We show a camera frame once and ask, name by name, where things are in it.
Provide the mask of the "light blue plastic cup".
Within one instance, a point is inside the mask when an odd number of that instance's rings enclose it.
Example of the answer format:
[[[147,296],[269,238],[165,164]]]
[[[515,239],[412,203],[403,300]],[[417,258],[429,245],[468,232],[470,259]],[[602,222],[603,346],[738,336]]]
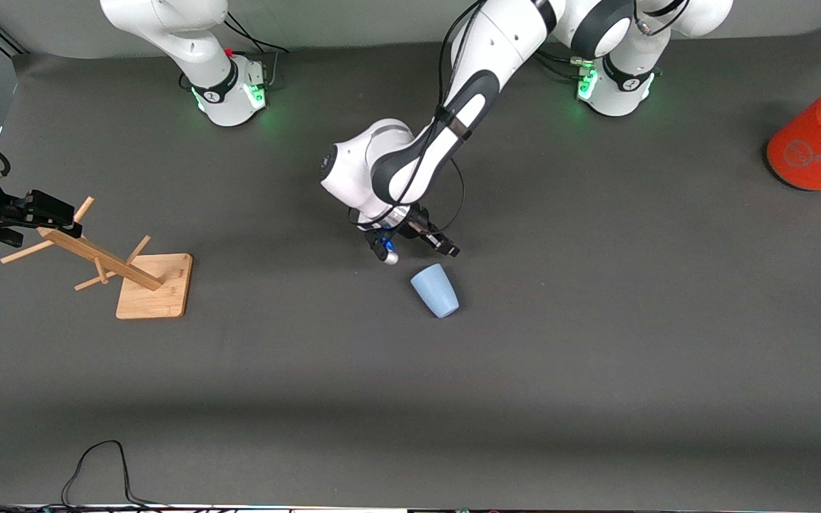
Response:
[[[453,284],[440,264],[420,270],[411,277],[410,285],[437,318],[446,318],[460,308]]]

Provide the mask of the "wooden cup rack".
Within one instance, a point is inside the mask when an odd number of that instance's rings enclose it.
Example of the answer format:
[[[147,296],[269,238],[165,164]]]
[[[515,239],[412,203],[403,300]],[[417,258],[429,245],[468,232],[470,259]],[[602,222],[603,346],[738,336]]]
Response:
[[[185,315],[195,259],[192,254],[146,254],[151,236],[145,236],[131,253],[121,259],[81,236],[73,238],[55,229],[37,228],[42,242],[2,257],[3,265],[25,259],[50,247],[59,247],[91,263],[96,277],[74,286],[82,291],[107,286],[111,279],[123,280],[116,318],[161,319]]]

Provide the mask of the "dark grey table mat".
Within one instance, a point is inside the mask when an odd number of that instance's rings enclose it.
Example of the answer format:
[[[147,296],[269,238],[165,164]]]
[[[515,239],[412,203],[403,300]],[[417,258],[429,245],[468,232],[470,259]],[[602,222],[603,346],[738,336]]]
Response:
[[[195,269],[182,318],[121,321],[74,254],[0,264],[0,504],[117,439],[162,503],[821,511],[821,194],[762,153],[821,32],[678,40],[623,119],[528,63],[455,157],[459,256],[382,265],[319,165],[426,123],[437,55],[290,53],[234,129],[168,58],[14,61],[6,188],[94,196],[96,244]],[[410,283],[435,264],[446,318]]]

